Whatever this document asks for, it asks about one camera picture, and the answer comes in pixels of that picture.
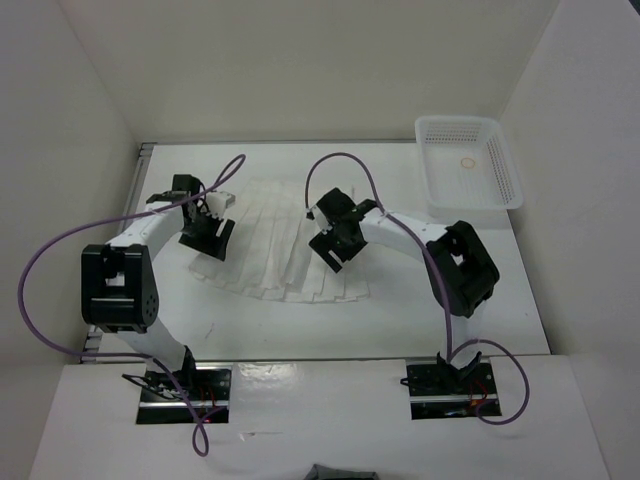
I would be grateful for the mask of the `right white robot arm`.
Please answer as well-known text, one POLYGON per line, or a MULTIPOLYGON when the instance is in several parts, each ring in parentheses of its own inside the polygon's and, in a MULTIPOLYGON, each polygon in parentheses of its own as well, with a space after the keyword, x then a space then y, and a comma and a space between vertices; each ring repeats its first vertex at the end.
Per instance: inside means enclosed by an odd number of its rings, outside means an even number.
POLYGON ((438 381, 450 393, 463 391, 481 353, 455 356, 478 336, 477 324, 500 279, 472 225, 428 223, 385 210, 372 199, 355 203, 337 188, 309 207, 306 216, 320 228, 310 248, 336 273, 369 244, 424 262, 433 296, 445 314, 444 351, 436 356, 438 381))

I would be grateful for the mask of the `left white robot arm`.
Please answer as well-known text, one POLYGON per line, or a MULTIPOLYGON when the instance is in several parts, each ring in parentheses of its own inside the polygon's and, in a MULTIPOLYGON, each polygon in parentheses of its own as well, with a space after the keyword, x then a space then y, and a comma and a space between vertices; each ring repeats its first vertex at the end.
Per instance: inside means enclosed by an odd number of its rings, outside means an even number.
POLYGON ((85 323, 114 334, 147 363, 148 390, 163 388, 180 400, 204 383, 189 347, 159 319, 160 297, 153 261, 175 235, 179 243, 210 258, 226 259, 235 222, 224 214, 231 193, 206 189, 196 177, 176 174, 169 190, 151 195, 143 215, 106 244, 81 255, 81 311, 85 323))

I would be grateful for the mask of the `white pleated skirt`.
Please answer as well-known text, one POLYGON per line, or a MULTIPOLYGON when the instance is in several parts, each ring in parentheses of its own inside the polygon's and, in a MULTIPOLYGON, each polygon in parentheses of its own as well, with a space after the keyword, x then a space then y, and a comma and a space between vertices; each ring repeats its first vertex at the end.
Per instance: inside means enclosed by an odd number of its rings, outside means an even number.
POLYGON ((198 280, 258 300, 329 304, 369 296, 359 261, 334 273, 309 247, 320 232, 305 217, 301 183, 252 178, 230 209, 236 222, 227 257, 198 255, 189 265, 198 280))

